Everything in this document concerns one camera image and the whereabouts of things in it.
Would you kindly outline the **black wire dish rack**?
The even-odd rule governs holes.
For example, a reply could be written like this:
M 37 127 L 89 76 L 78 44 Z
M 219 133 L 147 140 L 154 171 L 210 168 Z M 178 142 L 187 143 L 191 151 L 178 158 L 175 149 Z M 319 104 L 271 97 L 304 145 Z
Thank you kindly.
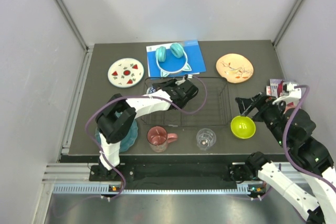
M 186 111 L 198 109 L 207 95 L 205 105 L 200 111 L 193 115 L 186 115 L 176 109 L 169 111 L 158 111 L 141 117 L 141 121 L 150 126 L 224 126 L 232 119 L 229 100 L 228 82 L 219 77 L 201 77 L 203 83 L 191 79 L 199 92 L 183 108 Z

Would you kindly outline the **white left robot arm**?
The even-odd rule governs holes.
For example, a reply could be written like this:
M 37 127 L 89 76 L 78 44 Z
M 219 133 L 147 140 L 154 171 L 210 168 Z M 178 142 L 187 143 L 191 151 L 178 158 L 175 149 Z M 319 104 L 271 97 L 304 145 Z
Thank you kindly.
M 112 96 L 95 118 L 101 147 L 96 174 L 107 180 L 117 178 L 121 142 L 137 118 L 158 111 L 182 111 L 198 91 L 192 81 L 183 78 L 154 83 L 152 92 L 145 95 L 123 97 L 118 93 Z

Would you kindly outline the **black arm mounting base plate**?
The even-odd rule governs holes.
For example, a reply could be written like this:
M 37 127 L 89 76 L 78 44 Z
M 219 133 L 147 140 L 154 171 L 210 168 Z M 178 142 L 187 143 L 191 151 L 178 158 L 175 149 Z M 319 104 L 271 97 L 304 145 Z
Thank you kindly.
M 91 182 L 111 182 L 124 176 L 126 181 L 135 182 L 145 178 L 218 178 L 228 182 L 242 183 L 257 180 L 256 172 L 245 164 L 225 163 L 122 163 L 117 172 L 106 170 L 101 164 L 90 168 Z

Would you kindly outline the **lime green bowl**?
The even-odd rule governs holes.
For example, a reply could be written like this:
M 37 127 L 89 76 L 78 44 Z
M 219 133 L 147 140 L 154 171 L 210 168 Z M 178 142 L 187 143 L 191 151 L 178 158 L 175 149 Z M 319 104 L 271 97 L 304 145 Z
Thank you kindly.
M 256 133 L 255 122 L 247 116 L 236 116 L 230 123 L 233 135 L 239 139 L 249 139 Z

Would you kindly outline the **patterned blue red bowl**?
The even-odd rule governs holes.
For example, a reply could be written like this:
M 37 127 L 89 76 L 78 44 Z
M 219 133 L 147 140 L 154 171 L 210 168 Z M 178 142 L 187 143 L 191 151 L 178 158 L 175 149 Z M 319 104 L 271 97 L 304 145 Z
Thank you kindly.
M 153 94 L 155 92 L 157 92 L 157 88 L 155 88 L 153 86 L 148 87 L 147 90 L 146 90 L 146 94 Z

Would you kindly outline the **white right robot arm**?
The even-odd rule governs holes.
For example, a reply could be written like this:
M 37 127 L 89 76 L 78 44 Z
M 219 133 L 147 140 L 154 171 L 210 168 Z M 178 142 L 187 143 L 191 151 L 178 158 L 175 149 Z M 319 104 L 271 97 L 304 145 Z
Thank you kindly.
M 288 178 L 262 152 L 250 154 L 242 165 L 229 168 L 237 183 L 262 180 L 289 202 L 305 223 L 335 223 L 335 163 L 327 148 L 312 137 L 316 124 L 301 109 L 309 93 L 307 85 L 284 82 L 279 97 L 258 93 L 251 98 L 236 98 L 240 116 L 247 118 L 253 109 L 253 122 L 265 123 L 283 148 L 286 159 L 312 190 L 309 194 Z

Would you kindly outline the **white watermelon pattern plate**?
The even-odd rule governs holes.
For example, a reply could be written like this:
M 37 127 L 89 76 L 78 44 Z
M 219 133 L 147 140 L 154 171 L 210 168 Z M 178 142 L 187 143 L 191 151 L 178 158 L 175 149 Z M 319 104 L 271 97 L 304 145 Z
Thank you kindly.
M 144 77 L 143 64 L 133 58 L 115 61 L 108 69 L 108 80 L 117 88 L 130 88 L 137 85 Z

